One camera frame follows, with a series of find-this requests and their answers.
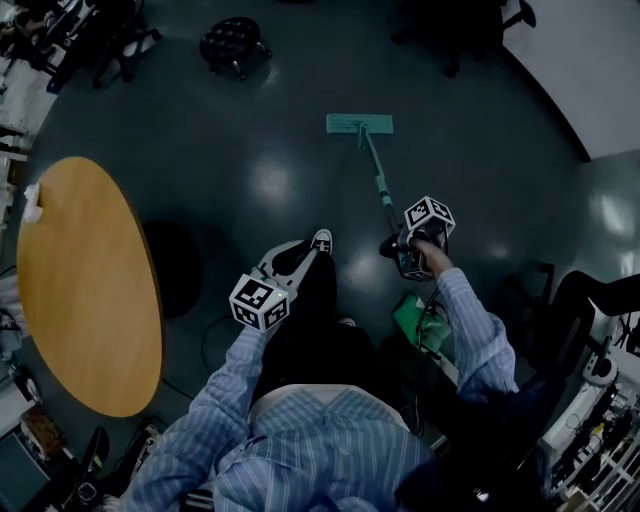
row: white sneaker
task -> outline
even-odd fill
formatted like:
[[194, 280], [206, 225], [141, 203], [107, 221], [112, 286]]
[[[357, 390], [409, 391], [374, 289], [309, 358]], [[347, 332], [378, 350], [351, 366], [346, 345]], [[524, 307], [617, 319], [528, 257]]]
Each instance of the white sneaker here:
[[331, 231], [328, 229], [319, 230], [313, 237], [311, 246], [318, 249], [318, 252], [328, 252], [331, 254], [333, 251], [333, 237]]

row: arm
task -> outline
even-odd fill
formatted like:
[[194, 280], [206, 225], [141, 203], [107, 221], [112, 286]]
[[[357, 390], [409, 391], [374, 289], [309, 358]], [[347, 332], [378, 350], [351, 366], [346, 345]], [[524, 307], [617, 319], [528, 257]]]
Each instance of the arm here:
[[124, 494], [120, 510], [168, 510], [206, 480], [217, 460], [246, 439], [249, 406], [267, 340], [245, 327], [189, 412], [162, 435]]
[[440, 249], [422, 241], [416, 241], [415, 246], [438, 278], [455, 344], [458, 394], [475, 401], [491, 391], [517, 392], [515, 353], [504, 324], [487, 313], [462, 270]]

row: wooden table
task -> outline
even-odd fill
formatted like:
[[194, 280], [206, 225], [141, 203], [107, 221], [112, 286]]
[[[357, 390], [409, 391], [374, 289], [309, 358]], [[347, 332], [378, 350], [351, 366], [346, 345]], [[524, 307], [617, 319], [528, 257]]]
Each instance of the wooden table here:
[[40, 179], [42, 218], [22, 222], [18, 286], [27, 324], [60, 383], [87, 407], [131, 416], [153, 397], [163, 321], [138, 219], [111, 177], [66, 158]]

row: black stool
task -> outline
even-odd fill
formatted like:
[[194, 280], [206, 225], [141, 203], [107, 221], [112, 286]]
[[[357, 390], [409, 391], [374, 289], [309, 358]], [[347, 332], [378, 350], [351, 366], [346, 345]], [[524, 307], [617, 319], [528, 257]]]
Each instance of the black stool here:
[[248, 57], [256, 47], [271, 57], [273, 53], [260, 41], [260, 27], [251, 18], [229, 18], [216, 23], [200, 41], [200, 53], [216, 75], [225, 64], [233, 65], [240, 81], [246, 78], [239, 61]]

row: light blue striped shirt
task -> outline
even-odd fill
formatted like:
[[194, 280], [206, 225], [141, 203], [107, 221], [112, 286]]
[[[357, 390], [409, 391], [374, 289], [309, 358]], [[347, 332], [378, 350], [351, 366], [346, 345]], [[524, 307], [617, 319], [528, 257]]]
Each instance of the light blue striped shirt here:
[[[458, 393], [517, 391], [515, 354], [465, 275], [438, 281], [459, 371]], [[394, 491], [433, 454], [376, 400], [346, 389], [328, 405], [295, 391], [252, 424], [251, 397], [268, 339], [246, 328], [189, 412], [163, 434], [123, 496], [120, 510], [177, 510], [208, 488], [216, 511], [395, 510]]]

